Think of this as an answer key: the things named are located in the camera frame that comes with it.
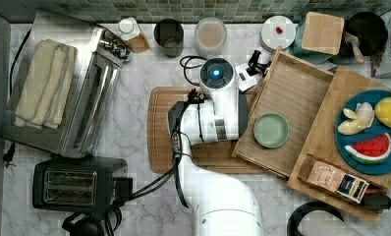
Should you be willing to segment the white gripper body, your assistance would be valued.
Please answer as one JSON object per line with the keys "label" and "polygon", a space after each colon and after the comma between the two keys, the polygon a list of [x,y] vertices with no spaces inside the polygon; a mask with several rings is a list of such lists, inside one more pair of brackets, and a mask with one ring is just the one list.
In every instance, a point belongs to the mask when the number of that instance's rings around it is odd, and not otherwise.
{"label": "white gripper body", "polygon": [[248,64],[244,63],[235,67],[236,76],[238,79],[239,90],[247,91],[257,85],[262,79],[262,74],[259,71],[253,73],[248,72]]}

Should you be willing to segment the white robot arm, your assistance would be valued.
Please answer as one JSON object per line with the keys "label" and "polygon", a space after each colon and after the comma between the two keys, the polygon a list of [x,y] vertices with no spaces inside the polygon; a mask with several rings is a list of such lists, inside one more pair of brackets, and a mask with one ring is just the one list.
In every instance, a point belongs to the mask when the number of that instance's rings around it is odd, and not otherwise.
{"label": "white robot arm", "polygon": [[200,67],[198,82],[199,89],[168,111],[176,190],[192,212],[192,236],[264,236],[254,190],[194,160],[196,145],[236,141],[247,127],[247,101],[235,68],[224,58],[208,59]]}

